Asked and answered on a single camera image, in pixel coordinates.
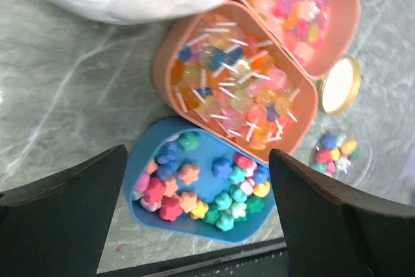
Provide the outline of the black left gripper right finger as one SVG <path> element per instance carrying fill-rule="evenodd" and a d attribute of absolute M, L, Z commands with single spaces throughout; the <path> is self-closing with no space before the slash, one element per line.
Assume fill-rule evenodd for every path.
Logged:
<path fill-rule="evenodd" d="M 268 159 L 293 276 L 414 275 L 414 207 L 355 189 L 279 149 Z"/>

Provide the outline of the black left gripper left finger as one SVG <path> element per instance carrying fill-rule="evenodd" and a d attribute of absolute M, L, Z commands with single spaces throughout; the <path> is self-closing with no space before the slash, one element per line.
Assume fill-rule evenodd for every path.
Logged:
<path fill-rule="evenodd" d="M 118 145 L 1 192 L 1 275 L 95 276 L 127 161 Z"/>

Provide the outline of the clear plastic jar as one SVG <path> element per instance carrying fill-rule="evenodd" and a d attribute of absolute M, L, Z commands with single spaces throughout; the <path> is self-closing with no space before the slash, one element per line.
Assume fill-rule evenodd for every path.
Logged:
<path fill-rule="evenodd" d="M 344 184 L 357 187 L 370 175 L 375 153 L 367 140 L 342 132 L 323 133 L 311 149 L 309 166 Z"/>

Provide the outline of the blue tin of star candies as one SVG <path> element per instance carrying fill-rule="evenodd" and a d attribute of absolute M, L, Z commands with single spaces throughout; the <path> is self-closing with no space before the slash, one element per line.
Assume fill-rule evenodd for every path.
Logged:
<path fill-rule="evenodd" d="M 199 133 L 200 143 L 190 152 L 178 148 L 176 160 L 180 165 L 195 163 L 200 168 L 200 174 L 198 180 L 189 186 L 178 181 L 178 189 L 194 192 L 205 203 L 211 204 L 217 195 L 231 187 L 229 180 L 215 178 L 211 168 L 216 158 L 223 156 L 232 160 L 239 149 L 181 117 L 168 117 L 155 122 L 144 131 L 127 163 L 122 190 L 133 219 L 149 228 L 203 237 L 222 243 L 236 244 L 248 240 L 263 227 L 270 214 L 276 209 L 276 201 L 272 193 L 264 198 L 265 206 L 259 213 L 249 214 L 245 221 L 238 222 L 228 232 L 223 232 L 216 226 L 202 221 L 193 221 L 184 215 L 179 216 L 174 222 L 164 221 L 154 212 L 147 211 L 137 201 L 134 191 L 150 161 L 164 144 L 172 141 L 173 137 L 188 132 Z"/>

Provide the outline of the pink tin of lollipops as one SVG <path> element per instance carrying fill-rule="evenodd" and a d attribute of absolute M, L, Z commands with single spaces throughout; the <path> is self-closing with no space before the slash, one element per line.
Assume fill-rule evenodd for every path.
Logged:
<path fill-rule="evenodd" d="M 263 162 L 272 149 L 294 152 L 317 109 L 305 71 L 235 1 L 175 21 L 152 78 L 181 117 Z"/>

